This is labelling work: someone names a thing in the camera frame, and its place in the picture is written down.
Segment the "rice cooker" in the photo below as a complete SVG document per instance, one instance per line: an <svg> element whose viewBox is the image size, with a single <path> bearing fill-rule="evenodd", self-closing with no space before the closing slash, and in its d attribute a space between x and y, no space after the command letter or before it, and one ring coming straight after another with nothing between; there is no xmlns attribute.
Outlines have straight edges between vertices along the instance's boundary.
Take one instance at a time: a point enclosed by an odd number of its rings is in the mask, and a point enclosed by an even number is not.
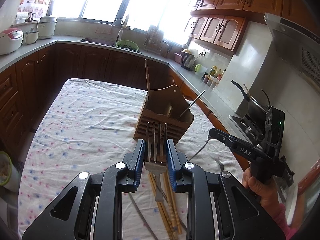
<svg viewBox="0 0 320 240"><path fill-rule="evenodd" d="M10 28L0 33L0 55L9 54L20 48L23 32L18 28Z"/></svg>
<svg viewBox="0 0 320 240"><path fill-rule="evenodd" d="M53 37L54 29L56 28L57 18L52 16L41 17L38 24L38 39L50 39Z"/></svg>

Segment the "window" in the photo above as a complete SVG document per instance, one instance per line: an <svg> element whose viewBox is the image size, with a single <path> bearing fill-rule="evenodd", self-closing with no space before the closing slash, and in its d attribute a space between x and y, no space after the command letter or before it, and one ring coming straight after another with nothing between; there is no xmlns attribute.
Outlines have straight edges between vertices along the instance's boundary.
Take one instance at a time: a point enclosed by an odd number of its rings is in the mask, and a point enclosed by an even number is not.
<svg viewBox="0 0 320 240"><path fill-rule="evenodd" d="M54 0L52 15L114 22L125 19L128 26L147 31L150 25L164 31L164 38L184 44L188 33L185 25L190 18L190 0Z"/></svg>

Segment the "gray countertop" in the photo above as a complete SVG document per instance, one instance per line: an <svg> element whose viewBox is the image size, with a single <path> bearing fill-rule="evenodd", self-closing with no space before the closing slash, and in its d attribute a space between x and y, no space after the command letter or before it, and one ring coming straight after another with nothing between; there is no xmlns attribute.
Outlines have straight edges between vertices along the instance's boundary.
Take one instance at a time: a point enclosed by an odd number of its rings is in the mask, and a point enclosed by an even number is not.
<svg viewBox="0 0 320 240"><path fill-rule="evenodd" d="M113 46L79 41L80 39L83 39L83 38L84 37L55 35L51 39L38 40L35 44L23 45L18 50L8 55L0 56L0 72L4 71L6 68L13 65L20 59L55 43L69 43L69 44L77 44L77 45L91 46L91 47L97 47L97 48L105 48L109 50L121 51L127 54L154 60L154 61L168 65L175 73L177 73L178 76L180 76L180 78L182 78L182 80L197 95L199 95L203 90L206 90L201 97L202 101L209 107L209 109L213 112L213 114L218 118L218 120L222 123L222 125L227 129L227 131L231 135L237 136L245 140L242 133L228 118L229 115L235 115L232 109L215 93L215 89L210 89L209 86L204 84L202 80L198 76L196 76L193 71L188 71L182 68L180 64L176 63L175 61L164 58L161 55L157 55L157 54L146 52L146 51L142 51L142 53L137 53L137 52L129 51L126 49L116 48Z"/></svg>

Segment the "metal fork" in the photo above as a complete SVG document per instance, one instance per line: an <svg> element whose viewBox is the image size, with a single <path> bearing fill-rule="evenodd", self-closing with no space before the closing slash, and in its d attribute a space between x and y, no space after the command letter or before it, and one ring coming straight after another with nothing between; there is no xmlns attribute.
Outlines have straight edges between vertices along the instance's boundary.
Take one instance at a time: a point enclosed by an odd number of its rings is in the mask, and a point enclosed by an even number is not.
<svg viewBox="0 0 320 240"><path fill-rule="evenodd" d="M163 149L161 146L161 124L158 124L157 146L155 151L155 127L152 124L151 151L149 158L149 124L147 123L146 143L144 148L144 167L156 176L156 201L163 202L160 174L166 171L167 166L167 124L164 124Z"/></svg>

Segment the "pink sleeve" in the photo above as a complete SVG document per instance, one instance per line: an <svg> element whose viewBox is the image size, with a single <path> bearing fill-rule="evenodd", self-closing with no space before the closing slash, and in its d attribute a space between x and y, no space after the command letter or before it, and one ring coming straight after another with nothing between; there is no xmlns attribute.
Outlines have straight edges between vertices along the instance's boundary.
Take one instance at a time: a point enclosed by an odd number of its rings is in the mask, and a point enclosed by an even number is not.
<svg viewBox="0 0 320 240"><path fill-rule="evenodd" d="M295 228L290 228L287 225L287 220L285 219L285 206L282 203L280 204L280 213L273 217L273 220L284 232L286 240L289 240L297 232Z"/></svg>

